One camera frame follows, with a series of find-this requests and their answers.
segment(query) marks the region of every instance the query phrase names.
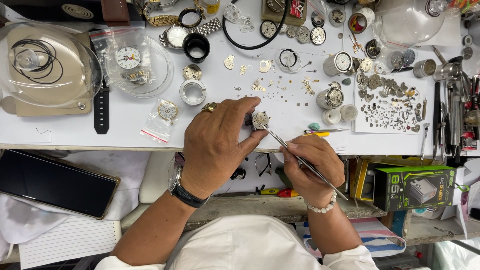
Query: sleeve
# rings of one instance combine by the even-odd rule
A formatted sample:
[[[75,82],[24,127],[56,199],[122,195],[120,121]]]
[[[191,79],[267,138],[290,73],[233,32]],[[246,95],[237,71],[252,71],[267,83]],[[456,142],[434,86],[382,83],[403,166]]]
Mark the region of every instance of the sleeve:
[[[117,256],[106,257],[95,267],[95,270],[164,270],[165,264],[131,266],[122,262]]]
[[[368,249],[360,245],[351,250],[324,256],[324,266],[331,270],[378,270]]]

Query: smartphone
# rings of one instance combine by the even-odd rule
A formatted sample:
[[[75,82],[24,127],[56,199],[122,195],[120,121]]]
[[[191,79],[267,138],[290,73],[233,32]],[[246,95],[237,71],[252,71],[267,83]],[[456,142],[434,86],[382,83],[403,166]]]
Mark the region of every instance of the smartphone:
[[[80,213],[107,214],[120,178],[22,150],[0,152],[0,193]]]

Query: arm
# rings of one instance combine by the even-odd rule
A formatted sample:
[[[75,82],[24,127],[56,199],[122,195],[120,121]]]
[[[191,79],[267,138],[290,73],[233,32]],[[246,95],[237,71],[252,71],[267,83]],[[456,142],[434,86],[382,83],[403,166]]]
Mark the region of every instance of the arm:
[[[245,114],[253,113],[260,98],[224,100],[214,112],[202,111],[185,131],[185,166],[180,184],[204,199],[221,187],[243,159],[268,133],[254,131],[239,143]],[[163,264],[172,253],[195,208],[166,191],[122,236],[111,255],[138,266]]]
[[[299,136],[288,143],[288,149],[281,150],[285,158],[285,173],[292,181],[295,191],[314,207],[325,208],[332,199],[333,189],[308,168],[301,168],[293,155],[301,156],[315,165],[334,186],[340,186],[345,181],[343,162],[328,142],[318,136]],[[308,210],[308,222],[312,239],[323,255],[362,245],[358,233],[337,203],[325,214]]]

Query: hand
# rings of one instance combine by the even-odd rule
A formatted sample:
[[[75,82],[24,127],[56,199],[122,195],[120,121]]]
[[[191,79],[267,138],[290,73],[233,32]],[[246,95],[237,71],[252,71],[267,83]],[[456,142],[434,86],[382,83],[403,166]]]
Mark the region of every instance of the hand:
[[[204,199],[221,187],[268,135],[253,131],[239,143],[246,114],[253,113],[260,98],[226,99],[213,112],[202,111],[185,130],[185,166],[180,184],[192,195]]]
[[[292,181],[293,188],[310,204],[324,208],[332,197],[332,188],[305,166],[300,167],[295,156],[303,157],[320,172],[333,186],[345,181],[343,162],[325,139],[316,135],[298,136],[288,141],[283,151],[284,171]]]

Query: green box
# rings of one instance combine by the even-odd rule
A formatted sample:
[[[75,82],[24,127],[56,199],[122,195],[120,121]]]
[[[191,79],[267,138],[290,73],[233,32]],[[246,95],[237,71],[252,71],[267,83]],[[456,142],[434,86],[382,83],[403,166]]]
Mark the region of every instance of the green box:
[[[383,211],[452,205],[455,177],[447,166],[378,168],[373,205]]]

